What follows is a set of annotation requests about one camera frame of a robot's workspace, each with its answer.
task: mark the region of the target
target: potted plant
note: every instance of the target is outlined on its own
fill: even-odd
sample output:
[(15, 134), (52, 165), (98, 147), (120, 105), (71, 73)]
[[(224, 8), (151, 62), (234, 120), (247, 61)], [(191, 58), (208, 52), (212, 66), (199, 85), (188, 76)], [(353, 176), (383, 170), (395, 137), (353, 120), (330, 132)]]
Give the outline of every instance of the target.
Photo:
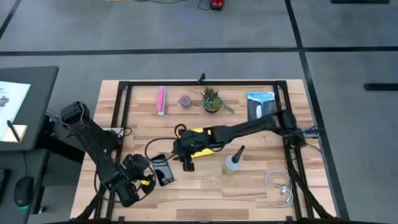
[(235, 114), (234, 109), (228, 106), (221, 98), (218, 96), (218, 90), (210, 86), (205, 86), (205, 91), (201, 93), (203, 96), (202, 106), (209, 113), (215, 113), (221, 109), (225, 108), (232, 114)]

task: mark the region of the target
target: smartphone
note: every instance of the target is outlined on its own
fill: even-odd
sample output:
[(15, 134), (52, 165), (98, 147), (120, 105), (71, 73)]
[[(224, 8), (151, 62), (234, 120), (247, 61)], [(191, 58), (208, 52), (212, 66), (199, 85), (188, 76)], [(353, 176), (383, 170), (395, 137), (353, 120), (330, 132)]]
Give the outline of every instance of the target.
[(151, 159), (154, 165), (157, 180), (160, 186), (165, 186), (174, 181), (172, 170), (169, 167), (169, 163), (166, 161), (164, 154), (160, 154)]

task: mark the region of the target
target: paper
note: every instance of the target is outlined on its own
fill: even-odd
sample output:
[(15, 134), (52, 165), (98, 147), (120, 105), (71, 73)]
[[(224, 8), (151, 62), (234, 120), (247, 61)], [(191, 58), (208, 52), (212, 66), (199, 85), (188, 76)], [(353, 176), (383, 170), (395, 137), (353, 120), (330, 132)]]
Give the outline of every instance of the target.
[[(17, 133), (19, 139), (22, 141), (24, 136), (25, 136), (25, 132), (26, 132), (27, 126), (26, 125), (14, 124), (13, 127), (14, 127), (15, 132)], [(18, 142), (18, 140), (15, 138), (15, 135), (12, 132), (11, 128), (7, 129), (6, 133), (4, 134), (4, 137), (3, 137), (2, 141), (4, 141), (4, 142)]]
[(7, 120), (13, 122), (25, 99), (30, 84), (0, 82), (0, 139), (7, 129)]

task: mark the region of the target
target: wooden table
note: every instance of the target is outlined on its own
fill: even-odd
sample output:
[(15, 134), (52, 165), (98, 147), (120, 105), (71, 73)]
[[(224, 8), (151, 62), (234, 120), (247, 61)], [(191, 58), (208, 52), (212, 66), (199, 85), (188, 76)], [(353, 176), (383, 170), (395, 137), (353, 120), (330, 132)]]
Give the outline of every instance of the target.
[[(94, 121), (101, 127), (111, 124), (116, 92), (119, 81), (103, 81), (99, 93)], [(303, 82), (287, 80), (293, 112), (301, 127), (313, 124)], [(220, 110), (209, 114), (201, 108), (202, 86), (168, 86), (166, 89), (165, 115), (157, 115), (156, 98), (158, 86), (134, 86), (129, 106), (128, 127), (132, 135), (124, 138), (122, 158), (127, 154), (143, 154), (145, 145), (154, 138), (173, 137), (174, 127), (178, 123), (188, 128), (200, 128), (214, 125), (234, 125), (247, 121), (246, 92), (272, 91), (269, 86), (218, 86), (220, 95), (232, 107), (236, 114)], [(178, 100), (182, 95), (192, 99), (193, 106), (183, 109)], [(318, 146), (317, 140), (308, 139)], [(241, 145), (246, 149), (243, 154), (241, 170), (232, 175), (222, 173), (225, 158), (234, 154)], [(170, 155), (172, 141), (157, 141), (150, 145), (149, 156), (164, 153)], [(312, 147), (302, 149), (302, 157), (310, 190), (326, 208), (335, 215), (330, 188), (318, 150)], [(195, 172), (184, 172), (178, 161), (170, 161), (175, 182), (165, 186), (156, 186), (155, 190), (143, 201), (129, 208), (116, 204), (113, 220), (125, 216), (127, 221), (141, 220), (285, 220), (294, 215), (293, 205), (275, 208), (270, 201), (286, 200), (280, 190), (270, 186), (268, 197), (264, 193), (264, 174), (273, 165), (285, 166), (282, 138), (264, 131), (235, 139), (224, 150), (210, 156), (194, 159)], [(76, 191), (71, 217), (79, 215), (95, 196), (93, 189), (95, 165), (89, 156), (85, 157)], [(285, 183), (281, 175), (273, 176), (278, 183)], [(304, 199), (299, 190), (303, 215), (306, 214)]]

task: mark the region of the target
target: glue bottle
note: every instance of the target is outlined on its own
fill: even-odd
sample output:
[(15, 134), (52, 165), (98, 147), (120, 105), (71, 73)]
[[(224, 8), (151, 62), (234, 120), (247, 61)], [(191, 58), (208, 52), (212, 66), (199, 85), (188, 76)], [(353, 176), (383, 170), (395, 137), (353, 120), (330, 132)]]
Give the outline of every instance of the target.
[(233, 174), (241, 168), (242, 161), (240, 160), (244, 146), (242, 146), (235, 155), (230, 155), (225, 159), (224, 173)]

